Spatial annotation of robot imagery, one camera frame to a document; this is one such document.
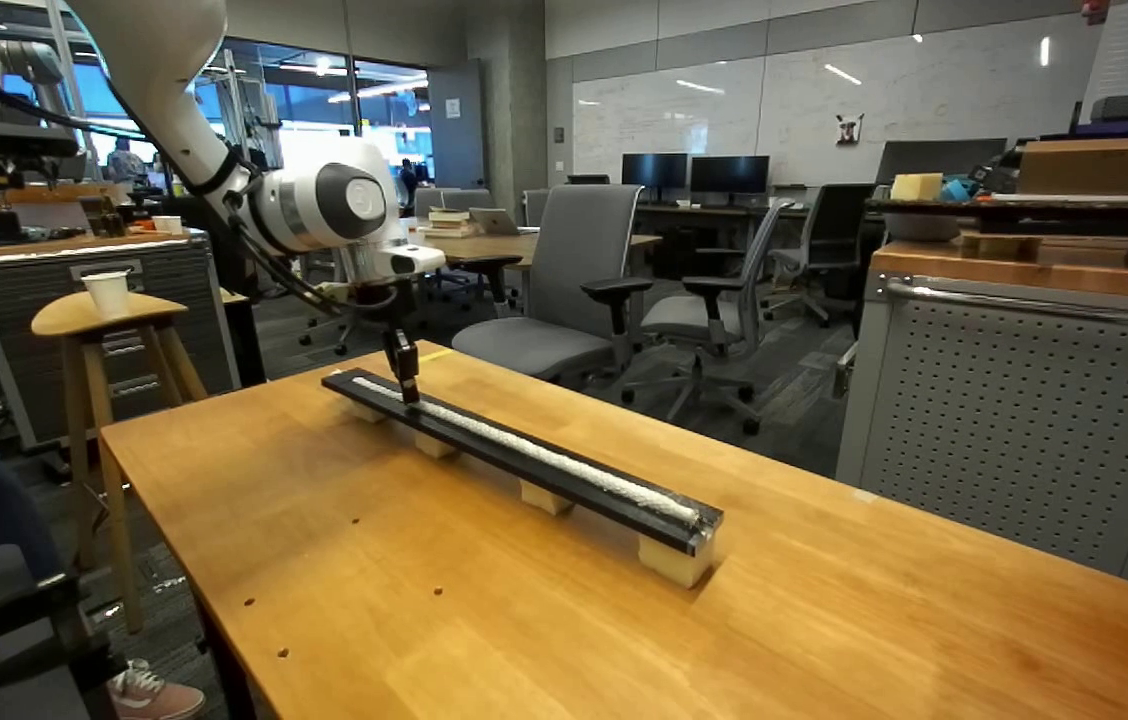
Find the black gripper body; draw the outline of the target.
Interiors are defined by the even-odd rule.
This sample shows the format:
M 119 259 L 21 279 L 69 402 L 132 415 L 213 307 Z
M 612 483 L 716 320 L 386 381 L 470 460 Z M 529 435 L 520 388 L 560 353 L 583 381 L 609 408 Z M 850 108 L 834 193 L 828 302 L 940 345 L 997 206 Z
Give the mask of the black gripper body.
M 408 328 L 415 312 L 415 279 L 385 279 L 385 282 L 357 282 L 346 291 L 346 312 L 386 345 L 396 333 Z

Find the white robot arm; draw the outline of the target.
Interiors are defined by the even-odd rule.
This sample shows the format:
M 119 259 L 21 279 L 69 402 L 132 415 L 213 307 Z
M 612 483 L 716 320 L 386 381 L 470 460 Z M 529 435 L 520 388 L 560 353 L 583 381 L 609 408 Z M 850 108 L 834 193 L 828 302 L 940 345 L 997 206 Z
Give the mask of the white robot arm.
M 278 287 L 379 328 L 396 394 L 420 402 L 411 287 L 443 255 L 408 236 L 396 177 L 370 139 L 278 167 L 213 129 L 193 94 L 227 37 L 227 0 L 69 0 L 119 108 Z

